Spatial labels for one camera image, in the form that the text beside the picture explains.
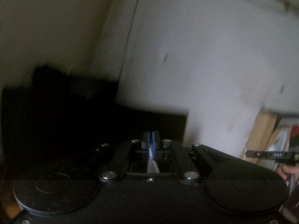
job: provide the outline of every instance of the finger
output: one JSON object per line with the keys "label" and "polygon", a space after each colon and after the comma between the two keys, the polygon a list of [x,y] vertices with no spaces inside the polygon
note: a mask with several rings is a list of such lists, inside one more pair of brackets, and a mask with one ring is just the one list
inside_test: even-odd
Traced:
{"label": "finger", "polygon": [[298,178],[299,178],[299,173],[296,173],[296,174],[295,174],[295,177],[294,177],[294,179],[295,179],[295,183],[298,182]]}
{"label": "finger", "polygon": [[293,166],[283,166],[282,171],[289,174],[298,174],[299,173],[299,167],[293,167]]}
{"label": "finger", "polygon": [[276,169],[276,173],[278,173],[278,174],[281,174],[281,173],[282,173],[281,166],[279,166],[279,167]]}
{"label": "finger", "polygon": [[286,173],[281,173],[280,174],[280,176],[284,179],[284,180],[286,180],[287,178],[288,178],[288,175],[286,174]]}

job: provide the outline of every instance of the metal bolt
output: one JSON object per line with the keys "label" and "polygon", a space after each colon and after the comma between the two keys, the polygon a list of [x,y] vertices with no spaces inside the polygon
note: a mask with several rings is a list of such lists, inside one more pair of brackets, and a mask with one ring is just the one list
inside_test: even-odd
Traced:
{"label": "metal bolt", "polygon": [[199,174],[197,172],[186,172],[184,173],[185,179],[193,180],[197,179],[199,177]]}
{"label": "metal bolt", "polygon": [[169,139],[163,140],[163,142],[162,142],[163,147],[169,147],[170,146],[170,142],[171,142],[171,140],[169,140]]}
{"label": "metal bolt", "polygon": [[102,178],[106,180],[115,179],[116,173],[112,171],[106,171],[102,173]]}
{"label": "metal bolt", "polygon": [[269,224],[279,224],[279,221],[276,219],[273,219],[269,222]]}
{"label": "metal bolt", "polygon": [[31,224],[31,220],[23,219],[23,220],[21,220],[21,224]]}

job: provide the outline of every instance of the black metal plate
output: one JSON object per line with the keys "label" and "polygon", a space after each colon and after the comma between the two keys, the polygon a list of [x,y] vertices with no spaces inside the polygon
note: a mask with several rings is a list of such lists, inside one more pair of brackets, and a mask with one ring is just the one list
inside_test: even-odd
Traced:
{"label": "black metal plate", "polygon": [[26,173],[15,182],[13,192],[22,209],[38,215],[58,215],[87,203],[96,186],[88,169],[66,161]]}
{"label": "black metal plate", "polygon": [[277,173],[240,160],[218,164],[205,189],[223,208],[243,214],[273,210],[287,194],[287,186]]}
{"label": "black metal plate", "polygon": [[67,215],[40,217],[23,212],[13,224],[25,218],[32,220],[32,224],[268,224],[272,219],[279,220],[279,224],[287,223],[274,211],[249,217],[232,216],[213,207],[204,196],[201,186],[186,185],[175,179],[123,180],[103,184],[97,197]]}

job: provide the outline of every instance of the hand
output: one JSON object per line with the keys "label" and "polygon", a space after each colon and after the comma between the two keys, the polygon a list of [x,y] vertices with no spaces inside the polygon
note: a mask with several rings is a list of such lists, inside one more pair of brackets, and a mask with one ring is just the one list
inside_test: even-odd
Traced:
{"label": "hand", "polygon": [[295,176],[295,181],[298,182],[298,178],[299,178],[299,166],[280,165],[276,169],[276,172],[285,180],[287,186],[290,184],[286,180],[288,174],[294,175]]}

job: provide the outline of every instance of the circular disc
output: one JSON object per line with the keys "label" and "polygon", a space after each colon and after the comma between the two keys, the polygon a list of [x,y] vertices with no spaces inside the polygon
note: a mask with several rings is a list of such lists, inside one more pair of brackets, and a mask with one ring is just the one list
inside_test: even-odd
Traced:
{"label": "circular disc", "polygon": [[247,214],[272,210],[287,194],[277,173],[239,160],[219,164],[209,175],[205,190],[221,207]]}
{"label": "circular disc", "polygon": [[58,215],[87,203],[96,186],[87,169],[65,161],[29,171],[15,182],[13,192],[22,209],[38,215]]}

